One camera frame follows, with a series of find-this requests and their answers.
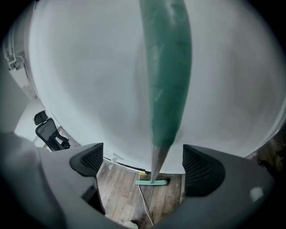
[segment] power cord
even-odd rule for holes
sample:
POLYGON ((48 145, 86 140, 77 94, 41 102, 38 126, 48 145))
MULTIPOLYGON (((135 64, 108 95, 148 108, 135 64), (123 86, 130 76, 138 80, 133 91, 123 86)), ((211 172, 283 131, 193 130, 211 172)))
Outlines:
POLYGON ((154 226, 153 221, 152 221, 151 217, 150 217, 149 214, 148 214, 148 212, 150 212, 150 211, 149 211, 149 209, 148 209, 147 203, 146 203, 146 201, 145 201, 145 199, 144 199, 143 193, 142 193, 141 188, 140 188, 139 185, 138 185, 138 188, 139 188, 139 191, 140 191, 141 196, 142 196, 142 200, 143 200, 145 212, 146 212, 146 214, 147 214, 147 216, 148 216, 148 218, 149 218, 149 220, 150 220, 152 226, 154 226))

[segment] mop head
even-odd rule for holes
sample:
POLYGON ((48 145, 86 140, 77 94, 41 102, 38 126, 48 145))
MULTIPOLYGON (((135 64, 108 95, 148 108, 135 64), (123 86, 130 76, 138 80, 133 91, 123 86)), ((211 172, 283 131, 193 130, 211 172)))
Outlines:
POLYGON ((156 180, 153 183, 151 183, 151 181, 137 180, 137 181, 135 181, 135 184, 137 184, 137 185, 149 185, 149 186, 162 186, 162 185, 168 185, 169 182, 170 182, 170 179, 156 180))

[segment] wooden floor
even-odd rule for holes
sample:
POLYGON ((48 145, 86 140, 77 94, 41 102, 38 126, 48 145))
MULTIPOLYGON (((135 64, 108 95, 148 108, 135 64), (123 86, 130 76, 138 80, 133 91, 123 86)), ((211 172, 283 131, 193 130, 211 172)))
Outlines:
MULTIPOLYGON (((119 224, 133 221, 139 229, 145 229, 150 228, 151 223, 145 213, 138 186, 135 184, 138 176, 136 172, 104 161, 97 180, 106 217, 119 224)), ((185 182, 181 182, 184 176, 159 174, 157 179, 166 178, 171 179, 167 186, 140 186, 154 224, 172 212, 184 195, 182 183, 185 182)), ((140 176, 140 179, 149 180, 150 176, 140 176)))

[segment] black object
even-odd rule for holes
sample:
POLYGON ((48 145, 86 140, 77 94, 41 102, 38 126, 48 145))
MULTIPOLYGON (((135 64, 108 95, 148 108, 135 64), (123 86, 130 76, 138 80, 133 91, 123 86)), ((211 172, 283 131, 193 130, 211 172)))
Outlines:
POLYGON ((36 128, 36 134, 40 139, 42 139, 47 144, 47 146, 51 149, 51 151, 68 149, 71 146, 68 142, 68 139, 59 134, 52 118, 49 118, 45 122, 40 124, 36 128), (56 138, 59 138, 63 142, 60 144, 56 140, 56 138))
POLYGON ((46 111, 43 110, 35 115, 34 117, 35 125, 39 125, 45 122, 47 119, 48 119, 48 116, 46 115, 46 111))
POLYGON ((189 145, 183 147, 183 167, 186 196, 209 195, 225 178, 225 169, 220 161, 189 145))
POLYGON ((70 159, 71 168, 84 177, 96 177, 103 162, 103 143, 84 150, 70 159))

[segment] mop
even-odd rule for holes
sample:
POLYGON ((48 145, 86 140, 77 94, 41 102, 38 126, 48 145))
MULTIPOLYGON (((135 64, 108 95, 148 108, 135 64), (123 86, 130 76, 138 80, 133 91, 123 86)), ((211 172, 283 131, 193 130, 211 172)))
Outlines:
POLYGON ((173 144, 185 107, 191 70, 191 34, 183 0, 139 0, 147 60, 151 107, 151 181, 156 180, 173 144))

